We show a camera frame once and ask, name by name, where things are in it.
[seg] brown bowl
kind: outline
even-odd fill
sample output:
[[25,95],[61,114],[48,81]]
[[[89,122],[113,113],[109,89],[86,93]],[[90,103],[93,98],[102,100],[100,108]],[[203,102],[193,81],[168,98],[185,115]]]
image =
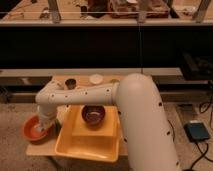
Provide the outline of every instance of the brown bowl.
[[49,133],[49,131],[52,129],[50,127],[48,130],[39,132],[37,130],[39,126],[39,119],[38,115],[34,115],[31,118],[29,118],[22,127],[22,135],[23,137],[28,141],[38,141],[46,137]]
[[98,125],[105,117],[105,109],[103,106],[84,106],[81,114],[88,125]]

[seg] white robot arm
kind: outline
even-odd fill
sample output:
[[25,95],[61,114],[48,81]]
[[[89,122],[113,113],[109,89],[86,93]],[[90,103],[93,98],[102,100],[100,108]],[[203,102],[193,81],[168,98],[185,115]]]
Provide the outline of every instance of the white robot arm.
[[44,129],[54,122],[59,105],[116,105],[132,171],[181,171],[159,91],[149,77],[131,74],[120,83],[76,90],[52,81],[36,102]]

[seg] cable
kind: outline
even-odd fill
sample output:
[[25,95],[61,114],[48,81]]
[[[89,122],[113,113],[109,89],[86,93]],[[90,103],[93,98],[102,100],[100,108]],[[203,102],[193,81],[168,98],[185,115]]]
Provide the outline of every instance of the cable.
[[172,123],[171,123],[170,120],[168,120],[168,122],[169,122],[169,125],[170,125],[171,128],[172,128],[172,138],[173,138],[173,141],[175,141],[175,128],[174,128],[174,126],[172,125]]
[[186,169],[184,171],[195,171],[193,170],[194,166],[202,159],[205,157],[205,155],[208,153],[209,151],[209,144],[206,143],[206,150],[204,151],[204,153],[201,154],[200,157],[198,157],[192,164],[191,164],[191,167],[189,169]]
[[200,113],[205,113],[207,110],[209,110],[209,108],[210,108],[210,106],[211,106],[211,104],[212,104],[212,102],[213,102],[212,100],[213,100],[213,97],[212,97],[212,95],[211,95],[208,102],[203,102],[203,103],[201,103],[201,104],[199,105],[199,112],[200,112]]
[[138,20],[138,33],[139,33],[139,62],[141,67],[141,74],[143,74],[142,32],[139,20]]
[[199,112],[200,113],[205,113],[209,110],[209,108],[211,107],[212,105],[212,108],[211,108],[211,112],[210,112],[210,119],[209,119],[209,127],[210,129],[213,131],[213,128],[212,128],[212,119],[213,119],[213,81],[208,81],[208,84],[209,84],[209,93],[210,93],[210,99],[209,101],[207,102],[203,102],[199,105]]
[[[197,146],[198,150],[200,151],[200,153],[203,154],[203,151],[201,150],[201,148],[200,148],[200,146],[198,145],[198,143],[196,143],[196,146]],[[208,160],[209,162],[212,162],[212,163],[213,163],[213,160],[210,159],[209,157],[207,157],[206,155],[204,156],[204,158],[205,158],[206,160]]]

